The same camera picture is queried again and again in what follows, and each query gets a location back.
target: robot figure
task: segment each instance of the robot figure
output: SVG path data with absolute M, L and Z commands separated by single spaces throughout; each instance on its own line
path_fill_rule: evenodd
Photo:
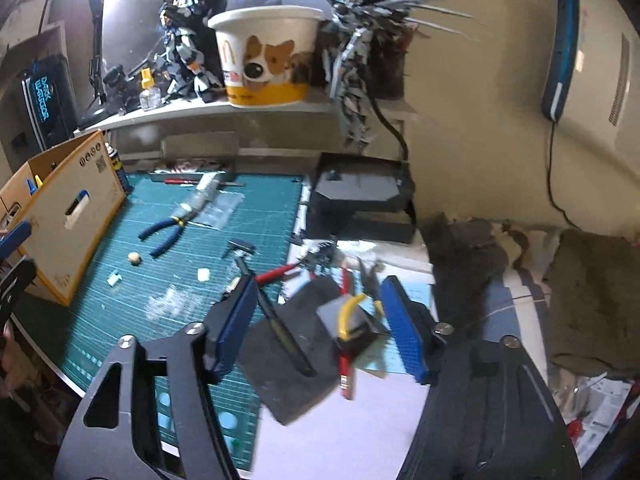
M 425 9 L 471 18 L 469 14 L 426 5 L 429 0 L 327 0 L 333 17 L 328 31 L 337 34 L 340 45 L 322 53 L 328 82 L 329 99 L 337 105 L 346 144 L 354 144 L 358 153 L 373 141 L 367 118 L 374 113 L 400 142 L 402 159 L 406 160 L 406 144 L 401 134 L 384 118 L 370 91 L 369 68 L 372 46 L 383 45 L 393 54 L 404 55 L 419 25 L 454 34 L 452 28 L 416 20 L 413 9 Z
M 165 53 L 159 70 L 168 73 L 170 100 L 192 97 L 205 102 L 223 92 L 222 70 L 215 32 L 206 26 L 212 16 L 224 12 L 226 0 L 162 0 L 160 22 L 164 27 Z

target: dark cloth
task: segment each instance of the dark cloth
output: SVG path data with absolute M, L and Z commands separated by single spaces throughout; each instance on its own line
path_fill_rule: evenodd
M 340 380 L 337 348 L 316 309 L 340 296 L 329 276 L 308 282 L 278 314 L 306 354 L 317 374 L 305 377 L 291 364 L 265 319 L 244 338 L 238 365 L 260 400 L 280 424 L 289 424 L 333 390 Z
M 487 285 L 509 263 L 492 228 L 488 220 L 450 223 L 440 215 L 424 232 L 436 282 L 433 297 L 438 317 L 454 327 L 484 316 Z
M 570 230 L 545 275 L 551 287 L 547 355 L 571 372 L 640 372 L 640 248 Z

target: black sandpaper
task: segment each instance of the black sandpaper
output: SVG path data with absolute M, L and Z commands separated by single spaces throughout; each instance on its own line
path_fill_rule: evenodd
M 254 324 L 244 338 L 238 365 L 280 424 L 289 424 L 303 415 L 340 381 L 337 348 L 316 315 L 319 306 L 339 296 L 337 283 L 329 276 L 321 276 L 276 307 L 316 370 L 314 377 L 305 377 L 296 371 L 267 320 Z

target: green cutting mat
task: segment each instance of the green cutting mat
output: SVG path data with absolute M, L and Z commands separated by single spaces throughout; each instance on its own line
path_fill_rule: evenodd
M 164 240 L 168 230 L 145 242 L 138 239 L 138 233 L 169 216 L 194 187 L 130 176 L 134 192 L 98 245 L 72 306 L 23 296 L 15 309 L 18 321 L 75 384 L 87 390 L 102 359 L 121 335 L 133 334 L 142 341 L 156 339 L 203 319 L 209 305 L 219 300 L 225 285 L 238 275 L 232 258 L 222 259 L 229 238 L 256 245 L 257 251 L 248 262 L 258 273 L 285 262 L 302 192 L 301 179 L 240 175 L 237 180 L 245 186 L 228 189 L 241 193 L 244 199 L 222 230 L 189 225 L 174 247 L 153 260 L 149 251 Z M 142 256 L 139 267 L 127 261 L 131 251 Z M 210 270 L 209 281 L 198 281 L 198 269 Z M 107 278 L 114 270 L 122 280 L 111 288 Z M 172 301 L 163 304 L 160 299 L 167 292 Z M 277 287 L 272 286 L 268 293 L 276 300 Z M 254 320 L 261 315 L 256 310 Z M 157 379 L 156 390 L 162 440 L 176 446 L 165 378 Z M 211 391 L 218 415 L 224 413 L 220 423 L 236 467 L 249 470 L 260 400 L 238 367 Z

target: yellow cap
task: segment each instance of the yellow cap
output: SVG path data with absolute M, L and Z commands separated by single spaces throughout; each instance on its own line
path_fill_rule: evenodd
M 147 89 L 147 88 L 151 88 L 152 86 L 155 86 L 155 82 L 153 77 L 151 77 L 151 69 L 150 68 L 143 68 L 142 69 L 142 88 L 143 89 Z

